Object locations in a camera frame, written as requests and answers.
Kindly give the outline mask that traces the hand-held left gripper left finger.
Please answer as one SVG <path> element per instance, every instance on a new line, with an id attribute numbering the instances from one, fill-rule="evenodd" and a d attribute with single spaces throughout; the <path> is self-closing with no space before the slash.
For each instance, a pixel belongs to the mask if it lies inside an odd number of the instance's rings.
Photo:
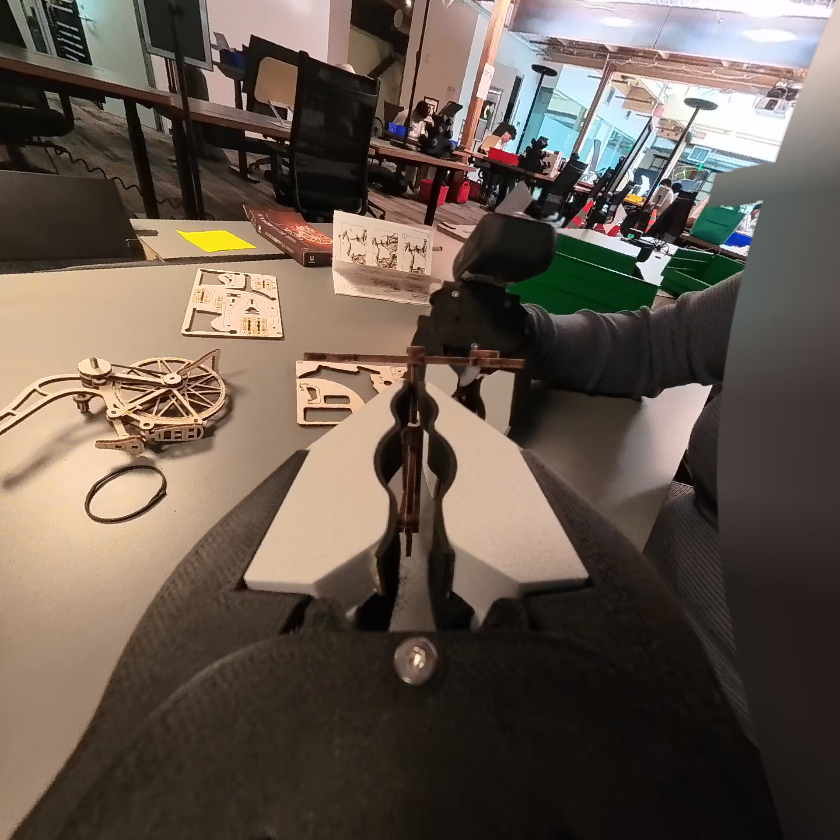
<path id="1" fill-rule="evenodd" d="M 399 585 L 404 382 L 387 387 L 305 452 L 244 583 L 335 602 L 358 629 L 388 631 Z"/>

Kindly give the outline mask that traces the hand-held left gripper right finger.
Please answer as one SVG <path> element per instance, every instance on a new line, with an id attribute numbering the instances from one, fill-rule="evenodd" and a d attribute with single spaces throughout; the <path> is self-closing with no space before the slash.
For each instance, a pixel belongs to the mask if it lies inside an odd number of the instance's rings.
<path id="1" fill-rule="evenodd" d="M 520 447 L 436 385 L 424 400 L 420 534 L 436 629 L 477 627 L 500 599 L 587 585 Z"/>

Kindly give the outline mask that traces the person's right forearm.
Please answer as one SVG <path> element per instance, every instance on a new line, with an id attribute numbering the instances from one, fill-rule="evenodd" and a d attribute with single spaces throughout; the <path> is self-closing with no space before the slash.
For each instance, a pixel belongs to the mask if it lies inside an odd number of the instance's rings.
<path id="1" fill-rule="evenodd" d="M 532 376 L 635 400 L 682 385 L 721 387 L 741 279 L 739 272 L 656 310 L 554 316 L 527 304 Z"/>

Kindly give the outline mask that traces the wooden sheet with small parts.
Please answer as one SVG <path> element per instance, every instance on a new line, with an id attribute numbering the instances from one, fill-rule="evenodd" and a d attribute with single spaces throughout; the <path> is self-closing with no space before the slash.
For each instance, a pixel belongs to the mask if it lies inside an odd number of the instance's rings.
<path id="1" fill-rule="evenodd" d="M 253 271 L 198 268 L 181 333 L 203 338 L 283 340 L 277 278 Z"/>

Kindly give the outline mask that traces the wooden sheet with large cutouts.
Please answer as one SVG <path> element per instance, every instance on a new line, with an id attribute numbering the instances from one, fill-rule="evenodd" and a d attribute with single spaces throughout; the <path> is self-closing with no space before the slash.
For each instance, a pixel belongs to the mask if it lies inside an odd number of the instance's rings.
<path id="1" fill-rule="evenodd" d="M 326 427 L 358 413 L 392 420 L 392 403 L 406 383 L 411 357 L 407 353 L 309 352 L 296 362 L 297 423 Z M 320 371 L 367 374 L 376 397 L 366 402 L 353 388 L 319 376 Z"/>

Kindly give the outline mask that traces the white instruction booklet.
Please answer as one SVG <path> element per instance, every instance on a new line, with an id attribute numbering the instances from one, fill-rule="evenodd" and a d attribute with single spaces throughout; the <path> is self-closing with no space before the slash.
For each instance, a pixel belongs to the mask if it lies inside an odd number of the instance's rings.
<path id="1" fill-rule="evenodd" d="M 442 286 L 433 274 L 434 230 L 335 212 L 332 285 L 352 298 L 426 306 Z"/>

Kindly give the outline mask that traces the green plastic bin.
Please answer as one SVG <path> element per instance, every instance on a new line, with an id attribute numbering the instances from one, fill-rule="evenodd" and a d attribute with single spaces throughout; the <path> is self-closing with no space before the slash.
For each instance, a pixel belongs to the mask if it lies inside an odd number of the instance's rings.
<path id="1" fill-rule="evenodd" d="M 711 245 L 747 247 L 753 229 L 753 210 L 748 206 L 706 206 L 691 225 L 689 236 Z"/>
<path id="2" fill-rule="evenodd" d="M 638 246 L 591 230 L 561 230 L 550 267 L 513 284 L 510 292 L 551 314 L 651 308 L 658 283 L 643 273 L 639 252 Z"/>
<path id="3" fill-rule="evenodd" d="M 661 272 L 659 288 L 673 298 L 716 286 L 744 268 L 744 263 L 696 248 L 679 248 Z"/>

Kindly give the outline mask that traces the brown long desk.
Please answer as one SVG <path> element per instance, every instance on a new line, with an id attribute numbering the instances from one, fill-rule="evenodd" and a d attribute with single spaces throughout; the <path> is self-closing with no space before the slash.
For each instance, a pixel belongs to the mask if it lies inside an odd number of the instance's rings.
<path id="1" fill-rule="evenodd" d="M 157 202 L 138 107 L 162 109 L 171 103 L 168 94 L 152 87 L 135 87 L 113 73 L 93 66 L 12 45 L 1 45 L 1 69 L 3 73 L 15 77 L 20 83 L 30 82 L 37 88 L 54 93 L 67 94 L 76 98 L 103 96 L 121 100 L 127 120 L 143 208 L 147 218 L 160 217 L 160 207 Z"/>
<path id="2" fill-rule="evenodd" d="M 188 98 L 189 113 L 193 121 L 243 133 L 253 133 L 262 137 L 282 141 L 291 141 L 291 127 L 262 114 L 216 104 L 210 101 Z M 427 201 L 424 224 L 431 227 L 438 210 L 438 198 L 443 185 L 454 173 L 472 172 L 474 168 L 456 158 L 436 158 L 411 148 L 405 149 L 384 140 L 371 139 L 365 147 L 368 155 L 381 161 L 407 163 L 415 167 L 423 166 L 435 169 L 433 186 Z"/>

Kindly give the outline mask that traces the person's grey sweater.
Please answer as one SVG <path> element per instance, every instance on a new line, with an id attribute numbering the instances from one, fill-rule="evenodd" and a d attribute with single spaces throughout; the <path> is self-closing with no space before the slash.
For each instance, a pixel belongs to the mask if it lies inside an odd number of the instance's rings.
<path id="1" fill-rule="evenodd" d="M 686 449 L 686 480 L 675 478 L 672 482 L 644 552 L 681 604 L 742 729 L 756 742 L 721 563 L 718 519 L 721 391 L 721 385 L 714 385 L 710 390 Z"/>

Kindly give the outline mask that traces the dark brown product box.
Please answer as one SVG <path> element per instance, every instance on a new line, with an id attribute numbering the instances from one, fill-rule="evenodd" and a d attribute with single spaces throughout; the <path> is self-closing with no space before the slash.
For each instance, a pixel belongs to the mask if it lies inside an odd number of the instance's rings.
<path id="1" fill-rule="evenodd" d="M 332 265 L 331 236 L 307 223 L 299 213 L 254 204 L 245 204 L 244 211 L 262 238 L 301 266 L 319 268 Z"/>

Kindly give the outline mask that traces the black mesh office chair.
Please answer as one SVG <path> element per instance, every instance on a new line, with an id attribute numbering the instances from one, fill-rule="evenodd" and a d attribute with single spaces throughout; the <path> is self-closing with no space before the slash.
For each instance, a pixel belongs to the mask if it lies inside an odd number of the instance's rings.
<path id="1" fill-rule="evenodd" d="M 286 174 L 276 195 L 312 223 L 368 211 L 368 160 L 380 81 L 298 55 Z"/>

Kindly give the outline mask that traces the black rubber band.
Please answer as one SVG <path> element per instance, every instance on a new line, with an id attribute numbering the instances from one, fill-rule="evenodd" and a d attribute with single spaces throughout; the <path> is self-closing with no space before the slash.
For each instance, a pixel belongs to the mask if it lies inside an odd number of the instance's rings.
<path id="1" fill-rule="evenodd" d="M 100 515 L 98 515 L 98 514 L 96 514 L 92 511 L 91 504 L 92 504 L 93 500 L 95 499 L 96 495 L 99 493 L 100 490 L 104 489 L 105 486 L 112 483 L 117 478 L 120 478 L 122 476 L 126 476 L 129 473 L 132 473 L 132 472 L 135 472 L 135 471 L 148 471 L 148 472 L 151 472 L 151 473 L 157 475 L 160 479 L 160 485 L 159 485 L 158 489 L 155 491 L 153 496 L 142 507 L 140 507 L 140 508 L 138 508 L 134 511 L 124 513 L 121 516 L 117 516 L 117 517 L 103 517 L 103 516 L 100 516 Z M 102 478 L 99 478 L 96 482 L 93 483 L 93 485 L 91 485 L 91 487 L 90 487 L 90 489 L 87 492 L 87 495 L 85 497 L 85 500 L 84 500 L 84 503 L 83 503 L 83 509 L 84 509 L 84 512 L 86 513 L 87 517 L 91 521 L 99 523 L 99 524 L 122 524 L 122 523 L 125 523 L 125 522 L 131 522 L 131 521 L 133 521 L 137 518 L 142 517 L 143 515 L 150 512 L 155 507 L 157 507 L 163 501 L 163 499 L 165 499 L 165 497 L 167 496 L 168 489 L 169 489 L 169 486 L 168 486 L 168 481 L 165 477 L 165 474 L 163 473 L 163 471 L 161 469 L 157 468 L 155 465 L 149 465 L 149 464 L 125 465 L 125 466 L 121 466 L 117 469 L 111 470 L 110 472 L 108 472 L 108 474 L 106 474 Z"/>

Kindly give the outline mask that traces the black floor lamp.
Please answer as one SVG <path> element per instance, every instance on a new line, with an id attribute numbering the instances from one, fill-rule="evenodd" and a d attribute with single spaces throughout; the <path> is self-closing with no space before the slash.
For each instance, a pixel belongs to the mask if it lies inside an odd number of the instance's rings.
<path id="1" fill-rule="evenodd" d="M 677 167 L 677 164 L 680 161 L 680 158 L 685 151 L 685 148 L 690 140 L 690 135 L 692 132 L 692 126 L 697 119 L 697 116 L 701 112 L 713 112 L 718 109 L 718 104 L 715 101 L 704 99 L 704 98 L 686 98 L 684 100 L 685 105 L 689 108 L 693 109 L 685 128 L 682 130 L 681 135 L 679 136 L 679 140 L 674 148 L 674 153 L 671 156 L 671 177 L 672 180 L 675 180 L 676 176 L 673 175 L 674 170 Z"/>
<path id="2" fill-rule="evenodd" d="M 519 135 L 520 146 L 523 150 L 532 140 L 541 135 L 541 127 L 546 112 L 549 110 L 553 91 L 557 84 L 559 72 L 552 66 L 542 64 L 532 65 L 532 70 L 538 75 L 538 83 L 532 96 L 528 117 Z"/>

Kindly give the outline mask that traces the yellow sticky note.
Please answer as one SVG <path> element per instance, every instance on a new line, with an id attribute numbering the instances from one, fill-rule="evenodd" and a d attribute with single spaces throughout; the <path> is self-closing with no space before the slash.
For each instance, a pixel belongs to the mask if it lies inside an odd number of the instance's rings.
<path id="1" fill-rule="evenodd" d="M 176 233 L 185 241 L 194 245 L 204 253 L 217 254 L 239 250 L 256 249 L 256 245 L 249 243 L 235 234 L 224 229 L 186 232 L 177 229 Z"/>

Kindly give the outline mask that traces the tan backed chair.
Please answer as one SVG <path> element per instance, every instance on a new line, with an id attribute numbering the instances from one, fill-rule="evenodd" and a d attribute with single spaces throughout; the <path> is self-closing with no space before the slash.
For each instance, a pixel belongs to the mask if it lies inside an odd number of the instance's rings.
<path id="1" fill-rule="evenodd" d="M 300 53 L 251 35 L 245 51 L 245 109 L 290 123 L 298 86 Z"/>

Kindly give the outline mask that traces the black flat case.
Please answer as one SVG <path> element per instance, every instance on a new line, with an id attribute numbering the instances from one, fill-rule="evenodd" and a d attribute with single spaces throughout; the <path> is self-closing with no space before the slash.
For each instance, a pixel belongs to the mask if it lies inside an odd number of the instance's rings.
<path id="1" fill-rule="evenodd" d="M 128 261 L 144 257 L 110 180 L 21 171 L 1 173 L 1 258 Z"/>

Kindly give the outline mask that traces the wooden bicycle model frame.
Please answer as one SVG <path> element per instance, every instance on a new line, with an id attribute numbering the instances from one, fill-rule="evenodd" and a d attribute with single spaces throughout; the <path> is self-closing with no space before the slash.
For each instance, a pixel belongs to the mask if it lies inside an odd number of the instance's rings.
<path id="1" fill-rule="evenodd" d="M 71 374 L 43 377 L 28 385 L 1 412 L 1 435 L 59 400 L 71 400 L 88 415 L 100 401 L 112 432 L 96 448 L 143 455 L 152 445 L 194 443 L 225 409 L 227 385 L 219 349 L 197 360 L 159 356 L 120 364 L 88 356 Z"/>

